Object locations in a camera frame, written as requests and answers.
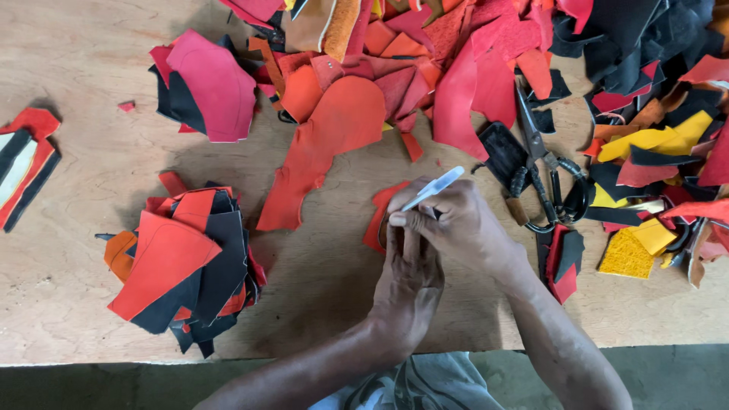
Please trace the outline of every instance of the finger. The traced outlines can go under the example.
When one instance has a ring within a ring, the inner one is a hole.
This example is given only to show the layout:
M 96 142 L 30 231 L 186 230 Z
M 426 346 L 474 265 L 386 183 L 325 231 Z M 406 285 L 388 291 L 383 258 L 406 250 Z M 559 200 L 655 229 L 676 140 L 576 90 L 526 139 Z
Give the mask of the finger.
M 409 228 L 430 242 L 437 241 L 441 234 L 438 221 L 417 211 L 395 212 L 390 215 L 390 225 Z
M 436 219 L 435 212 L 433 212 L 433 208 L 431 208 L 430 206 L 425 206 L 422 203 L 420 203 L 420 204 L 418 204 L 418 212 L 428 215 L 429 217 L 431 217 L 433 219 Z
M 421 189 L 428 185 L 434 178 L 422 176 L 412 181 L 407 187 L 397 191 L 390 198 L 390 204 L 387 206 L 388 212 L 394 212 L 402 208 L 408 201 L 415 198 Z
M 391 263 L 395 255 L 397 255 L 397 234 L 395 233 L 395 227 L 388 223 L 385 263 Z
M 402 248 L 402 258 L 411 266 L 417 266 L 420 259 L 420 234 L 409 228 L 405 228 L 405 245 Z

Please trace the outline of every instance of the orange leather scrap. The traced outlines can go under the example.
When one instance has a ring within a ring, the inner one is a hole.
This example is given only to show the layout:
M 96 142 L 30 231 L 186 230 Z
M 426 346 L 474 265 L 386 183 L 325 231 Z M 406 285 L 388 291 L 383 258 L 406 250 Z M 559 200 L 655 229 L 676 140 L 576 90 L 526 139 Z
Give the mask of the orange leather scrap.
M 405 91 L 405 97 L 402 99 L 400 108 L 395 114 L 395 119 L 399 120 L 400 118 L 403 118 L 410 114 L 410 112 L 416 108 L 418 102 L 420 102 L 420 100 L 424 96 L 427 96 L 429 92 L 430 85 L 428 84 L 425 76 L 422 74 L 422 71 L 416 71 L 415 75 L 413 76 L 413 81 L 410 82 L 408 90 Z
M 132 270 L 134 258 L 125 254 L 129 248 L 136 244 L 137 238 L 134 233 L 122 231 L 115 237 L 106 241 L 106 250 L 104 251 L 104 262 L 109 266 L 114 275 L 119 278 L 122 283 L 127 282 L 129 273 Z
M 321 54 L 316 51 L 304 51 L 301 53 L 287 54 L 276 61 L 281 69 L 281 76 L 284 81 L 288 81 L 289 75 L 298 70 L 301 66 L 311 65 L 311 59 L 319 57 Z
M 325 36 L 324 52 L 342 62 L 349 44 L 349 37 L 359 17 L 360 0 L 337 0 L 332 20 Z
M 243 288 L 241 289 L 241 292 L 237 295 L 232 295 L 228 299 L 227 302 L 225 302 L 225 305 L 223 306 L 223 309 L 220 310 L 218 313 L 218 317 L 227 316 L 229 314 L 234 314 L 236 312 L 240 312 L 243 309 L 243 303 L 246 302 L 246 285 L 243 284 Z
M 375 214 L 372 216 L 372 220 L 367 227 L 367 231 L 364 232 L 364 238 L 362 238 L 362 243 L 371 247 L 382 255 L 385 255 L 386 253 L 385 248 L 380 245 L 379 234 L 382 218 L 385 216 L 387 206 L 390 203 L 390 198 L 392 198 L 392 196 L 395 195 L 397 191 L 403 189 L 404 187 L 407 187 L 409 184 L 410 181 L 403 181 L 398 185 L 395 185 L 394 187 L 389 187 L 381 190 L 380 192 L 376 193 L 375 196 L 372 198 L 372 203 L 377 207 L 377 211 L 375 211 Z
M 309 121 L 296 128 L 284 165 L 276 170 L 257 229 L 299 228 L 304 196 L 324 183 L 334 155 L 382 139 L 384 120 L 385 98 L 375 83 L 355 76 L 334 82 Z
M 385 96 L 385 120 L 394 115 L 402 105 L 405 94 L 417 71 L 417 67 L 411 66 L 392 74 L 387 74 L 385 77 L 375 81 L 375 84 L 382 90 L 382 94 Z
M 423 149 L 420 147 L 420 144 L 418 144 L 418 140 L 409 132 L 400 132 L 400 136 L 402 137 L 402 142 L 405 143 L 405 148 L 408 149 L 410 160 L 412 162 L 416 162 L 423 156 Z
M 598 154 L 602 150 L 602 146 L 607 144 L 607 141 L 605 141 L 602 138 L 593 138 L 592 142 L 590 143 L 590 146 L 581 152 L 583 155 L 590 156 L 592 158 L 597 158 Z
M 415 42 L 422 44 L 430 52 L 434 53 L 433 43 L 423 31 L 423 24 L 430 18 L 432 10 L 427 4 L 423 4 L 420 11 L 408 10 L 390 20 L 385 20 L 385 24 L 396 33 L 405 33 Z
M 192 311 L 184 306 L 180 306 L 172 320 L 185 320 L 192 317 Z
M 159 178 L 170 196 L 174 197 L 187 192 L 187 187 L 184 186 L 182 179 L 175 171 L 163 172 L 159 175 Z
M 406 57 L 426 56 L 431 58 L 432 55 L 422 44 L 408 37 L 405 33 L 400 33 L 380 54 L 382 58 L 392 58 L 395 55 L 403 55 Z
M 540 100 L 549 98 L 552 91 L 552 76 L 544 53 L 536 48 L 527 50 L 516 58 L 516 63 L 524 73 L 529 86 L 534 90 L 534 95 Z
M 367 46 L 367 52 L 370 55 L 378 57 L 395 37 L 397 37 L 397 33 L 382 20 L 375 20 L 367 26 L 367 31 L 364 33 L 364 45 Z
M 314 112 L 323 95 L 314 69 L 311 66 L 301 66 L 286 81 L 286 94 L 281 99 L 281 105 L 297 123 L 303 124 Z
M 443 71 L 435 66 L 431 61 L 424 61 L 423 63 L 416 65 L 428 83 L 428 92 L 435 91 L 435 86 L 438 84 L 440 79 L 443 78 Z
M 595 132 L 593 132 L 593 139 L 603 139 L 605 142 L 609 142 L 610 138 L 614 135 L 628 136 L 638 131 L 640 131 L 640 127 L 637 125 L 596 124 Z
M 271 78 L 271 82 L 276 87 L 278 95 L 283 96 L 286 93 L 286 82 L 284 81 L 284 76 L 282 76 L 281 72 L 278 70 L 276 59 L 273 57 L 273 52 L 271 52 L 271 47 L 268 45 L 268 41 L 251 36 L 248 38 L 248 50 L 261 51 L 261 54 L 263 55 L 263 62 L 268 70 L 268 76 Z M 276 101 L 272 105 L 274 109 L 283 109 L 280 101 Z
M 654 123 L 662 121 L 665 115 L 666 111 L 664 110 L 663 105 L 660 104 L 659 100 L 654 98 L 648 101 L 648 104 L 646 104 L 645 107 L 638 112 L 629 125 L 637 125 L 643 130 Z
M 261 266 L 253 258 L 253 250 L 251 249 L 251 245 L 248 245 L 248 263 L 253 268 L 253 272 L 255 272 L 255 274 L 256 274 L 256 282 L 260 286 L 268 285 L 268 279 L 266 279 L 266 273 L 265 273 L 265 270 L 263 269 L 263 266 Z
M 32 135 L 35 142 L 40 142 L 53 134 L 60 126 L 61 122 L 56 120 L 47 109 L 28 107 L 21 111 L 9 125 L 1 127 L 0 134 L 8 134 L 23 128 Z
M 215 188 L 210 188 L 186 193 L 177 204 L 172 219 L 205 233 L 215 192 Z
M 107 308 L 131 320 L 220 252 L 214 241 L 195 228 L 142 211 L 131 272 Z

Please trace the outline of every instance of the scissors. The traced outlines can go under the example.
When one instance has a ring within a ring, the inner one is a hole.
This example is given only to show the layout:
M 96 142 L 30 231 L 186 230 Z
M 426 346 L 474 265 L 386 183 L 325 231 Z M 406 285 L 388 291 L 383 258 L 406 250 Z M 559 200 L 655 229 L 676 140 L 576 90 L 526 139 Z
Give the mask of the scissors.
M 529 230 L 537 233 L 547 233 L 554 229 L 556 223 L 564 225 L 575 223 L 582 219 L 590 205 L 590 189 L 585 173 L 579 165 L 568 158 L 556 157 L 545 148 L 542 135 L 536 127 L 534 114 L 526 100 L 526 93 L 519 80 L 515 81 L 518 97 L 518 122 L 523 138 L 524 150 L 527 153 L 526 164 L 520 167 L 511 180 L 509 193 L 511 198 L 507 199 L 507 206 L 511 215 L 516 219 L 519 226 L 526 226 Z M 547 191 L 542 180 L 539 178 L 539 171 L 536 167 L 537 160 L 543 160 L 550 170 L 552 184 L 552 199 L 547 196 Z M 562 192 L 559 185 L 558 170 L 563 168 L 575 179 L 572 190 L 566 198 L 567 204 L 562 202 Z M 529 176 L 534 189 L 539 194 L 539 202 L 547 216 L 548 224 L 538 226 L 533 224 L 526 215 L 521 205 L 519 196 L 523 190 L 526 178 Z

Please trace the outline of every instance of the scissor blade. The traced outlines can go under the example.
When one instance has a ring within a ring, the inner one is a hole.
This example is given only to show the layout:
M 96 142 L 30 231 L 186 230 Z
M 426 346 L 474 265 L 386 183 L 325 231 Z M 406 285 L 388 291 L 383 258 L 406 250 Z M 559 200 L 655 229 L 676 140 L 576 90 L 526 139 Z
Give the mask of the scissor blade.
M 545 148 L 542 135 L 537 130 L 536 123 L 534 122 L 534 115 L 531 113 L 531 107 L 529 102 L 526 100 L 526 93 L 521 87 L 520 81 L 514 81 L 516 84 L 516 93 L 519 99 L 519 127 L 521 128 L 521 134 L 524 138 L 524 149 L 529 154 L 530 160 L 537 160 L 543 158 L 549 153 Z

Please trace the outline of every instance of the yellow leather scrap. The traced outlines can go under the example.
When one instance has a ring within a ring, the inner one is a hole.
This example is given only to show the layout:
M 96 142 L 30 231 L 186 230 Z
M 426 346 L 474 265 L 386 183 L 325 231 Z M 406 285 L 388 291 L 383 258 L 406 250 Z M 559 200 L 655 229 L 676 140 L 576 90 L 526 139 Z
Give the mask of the yellow leather scrap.
M 599 184 L 595 184 L 595 200 L 590 206 L 602 206 L 605 208 L 620 208 L 628 205 L 628 199 L 623 198 L 618 202 L 615 202 L 610 198 L 610 195 L 604 190 Z
M 665 130 L 644 129 L 624 136 L 616 141 L 608 142 L 602 146 L 602 151 L 597 156 L 600 162 L 607 162 L 618 157 L 626 159 L 631 153 L 631 145 L 640 147 L 644 150 L 660 145 L 669 139 L 676 138 L 679 134 L 671 127 Z
M 377 15 L 377 17 L 382 18 L 383 10 L 382 5 L 380 4 L 380 0 L 375 0 L 372 2 L 372 12 Z
M 648 279 L 654 258 L 628 229 L 619 230 L 610 239 L 598 272 Z
M 661 255 L 662 261 L 660 262 L 660 268 L 665 269 L 668 268 L 671 265 L 671 259 L 674 258 L 675 252 L 668 252 Z
M 674 187 L 680 187 L 683 185 L 683 177 L 679 175 L 674 175 L 671 178 L 667 178 L 663 180 L 668 185 L 673 185 Z
M 653 150 L 668 155 L 691 155 L 691 148 L 698 143 L 711 123 L 712 118 L 701 110 L 674 128 L 679 134 L 676 138 L 659 144 Z
M 676 235 L 666 229 L 658 218 L 647 220 L 640 226 L 628 229 L 640 241 L 646 251 L 653 256 L 660 255 L 668 244 L 676 239 Z

